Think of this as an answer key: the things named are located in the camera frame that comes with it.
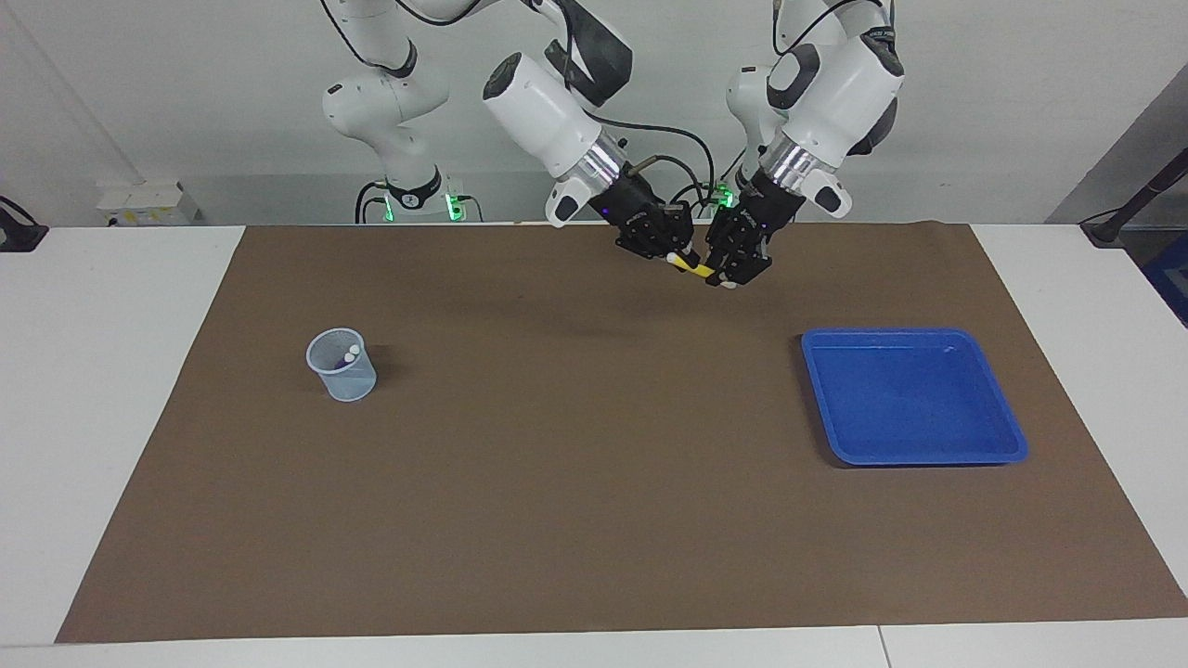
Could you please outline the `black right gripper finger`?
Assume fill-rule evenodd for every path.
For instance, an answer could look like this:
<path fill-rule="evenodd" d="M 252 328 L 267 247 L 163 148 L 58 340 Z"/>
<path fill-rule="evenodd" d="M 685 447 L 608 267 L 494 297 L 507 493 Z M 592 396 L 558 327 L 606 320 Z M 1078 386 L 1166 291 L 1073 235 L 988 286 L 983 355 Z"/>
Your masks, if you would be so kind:
<path fill-rule="evenodd" d="M 657 258 L 661 261 L 669 261 L 669 256 L 680 256 L 683 252 L 683 242 L 678 238 L 651 232 L 620 232 L 617 245 L 644 258 L 645 261 Z"/>
<path fill-rule="evenodd" d="M 662 241 L 666 244 L 665 257 L 678 257 L 683 263 L 699 263 L 694 246 L 694 223 L 689 204 L 666 204 L 663 208 Z"/>

